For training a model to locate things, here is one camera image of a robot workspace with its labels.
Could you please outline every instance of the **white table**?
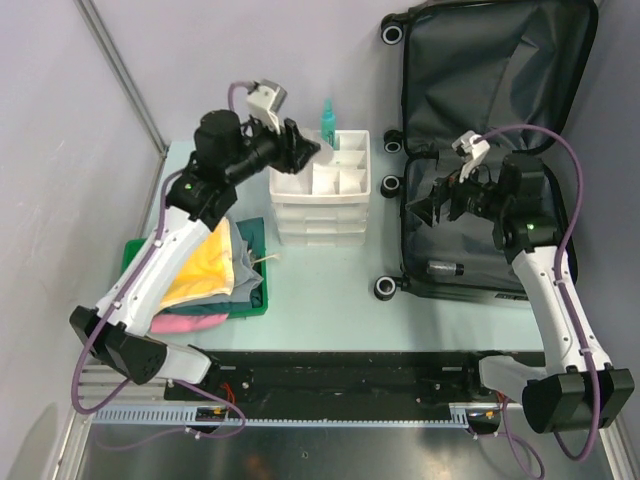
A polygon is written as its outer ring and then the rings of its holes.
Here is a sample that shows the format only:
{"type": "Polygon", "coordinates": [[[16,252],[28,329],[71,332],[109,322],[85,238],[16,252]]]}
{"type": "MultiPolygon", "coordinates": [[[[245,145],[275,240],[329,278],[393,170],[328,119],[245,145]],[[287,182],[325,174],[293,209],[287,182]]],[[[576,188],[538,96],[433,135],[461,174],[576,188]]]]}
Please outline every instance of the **white table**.
{"type": "MultiPolygon", "coordinates": [[[[172,143],[163,178],[183,168],[192,150],[191,141],[172,143]]],[[[542,350],[528,307],[425,299],[404,292],[388,302],[373,296],[376,278],[400,273],[399,204],[384,199],[379,185],[385,175],[402,174],[406,157],[385,153],[376,141],[371,161],[373,192],[362,247],[280,245],[267,172],[241,185],[230,217],[264,217],[267,253],[281,254],[268,264],[269,309],[264,316],[228,320],[211,330],[159,338],[215,350],[542,350]]],[[[158,198],[147,234],[157,212],[158,198]]]]}

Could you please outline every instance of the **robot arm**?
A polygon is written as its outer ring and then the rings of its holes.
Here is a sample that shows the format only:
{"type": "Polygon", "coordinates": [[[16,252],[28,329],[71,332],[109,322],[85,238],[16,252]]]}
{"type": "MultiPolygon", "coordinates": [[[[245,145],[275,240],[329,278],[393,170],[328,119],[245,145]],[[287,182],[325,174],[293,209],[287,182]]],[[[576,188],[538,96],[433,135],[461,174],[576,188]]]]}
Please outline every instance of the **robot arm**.
{"type": "Polygon", "coordinates": [[[589,428],[593,385],[585,349],[560,292],[563,282],[597,371],[602,403],[599,426],[609,426],[631,396],[633,378],[628,369],[613,368],[596,340],[569,275],[566,252],[560,263],[561,280],[556,279],[560,232],[555,219],[542,208],[543,163],[528,155],[510,154],[503,160],[497,183],[480,183],[477,167],[489,145],[479,138],[467,132],[454,142],[465,165],[437,179],[429,197],[407,208],[432,227],[439,223],[446,201],[451,202],[450,221],[464,213],[492,221],[494,244],[504,252],[529,298],[542,337],[545,367],[528,367],[505,355],[489,356],[480,360],[481,383],[522,404],[529,425],[538,433],[589,428]]]}
{"type": "Polygon", "coordinates": [[[206,114],[196,149],[166,195],[161,218],[139,254],[95,308],[77,307],[71,325],[87,343],[100,330],[91,353],[136,384],[153,378],[199,383],[211,360],[192,347],[146,337],[162,297],[182,265],[235,203],[235,187],[272,166],[297,173],[320,149],[300,135],[292,120],[277,117],[286,92],[262,81],[250,92],[250,119],[240,124],[227,110],[206,114]]]}

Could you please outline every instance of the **pink cloth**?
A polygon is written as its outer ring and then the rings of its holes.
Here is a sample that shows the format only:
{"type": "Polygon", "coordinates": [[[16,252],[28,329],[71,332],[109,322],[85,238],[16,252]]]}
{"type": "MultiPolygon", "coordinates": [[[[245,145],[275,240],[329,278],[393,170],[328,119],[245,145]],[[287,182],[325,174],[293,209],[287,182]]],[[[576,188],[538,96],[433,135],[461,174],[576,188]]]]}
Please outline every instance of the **pink cloth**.
{"type": "Polygon", "coordinates": [[[163,313],[153,317],[151,333],[188,333],[198,332],[223,323],[228,313],[217,315],[175,315],[163,313]]]}

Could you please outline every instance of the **black suitcase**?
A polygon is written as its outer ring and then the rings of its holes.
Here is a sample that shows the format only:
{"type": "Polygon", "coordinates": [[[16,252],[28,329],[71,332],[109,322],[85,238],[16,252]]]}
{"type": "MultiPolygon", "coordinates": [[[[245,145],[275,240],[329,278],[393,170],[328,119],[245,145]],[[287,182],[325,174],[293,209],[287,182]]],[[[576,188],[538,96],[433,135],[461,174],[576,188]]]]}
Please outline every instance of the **black suitcase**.
{"type": "MultiPolygon", "coordinates": [[[[390,45],[404,40],[403,129],[385,134],[385,150],[404,148],[408,160],[403,177],[385,177],[381,185],[385,197],[401,196],[402,273],[376,281],[374,293],[380,300],[389,300],[398,289],[423,297],[526,300],[520,281],[494,246],[490,221],[464,214],[431,228],[407,206],[427,197],[436,179],[461,167],[451,144],[468,130],[483,134],[528,123],[559,133],[597,20],[592,0],[428,2],[383,19],[382,40],[390,45]]],[[[493,180],[506,154],[540,156],[553,144],[531,131],[495,138],[481,172],[493,180]]],[[[560,188],[546,167],[545,174],[544,208],[564,231],[567,215],[560,188]]],[[[568,251],[575,281],[571,243],[568,251]]]]}

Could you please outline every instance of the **clothing pile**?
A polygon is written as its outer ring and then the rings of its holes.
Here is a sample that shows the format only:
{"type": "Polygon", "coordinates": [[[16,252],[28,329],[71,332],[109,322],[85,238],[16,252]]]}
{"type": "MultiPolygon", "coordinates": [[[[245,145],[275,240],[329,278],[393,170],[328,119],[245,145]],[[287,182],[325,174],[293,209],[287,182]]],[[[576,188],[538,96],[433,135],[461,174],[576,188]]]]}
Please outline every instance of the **clothing pile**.
{"type": "Polygon", "coordinates": [[[167,290],[152,333],[194,332],[227,318],[264,313],[264,221],[224,218],[167,290]]]}

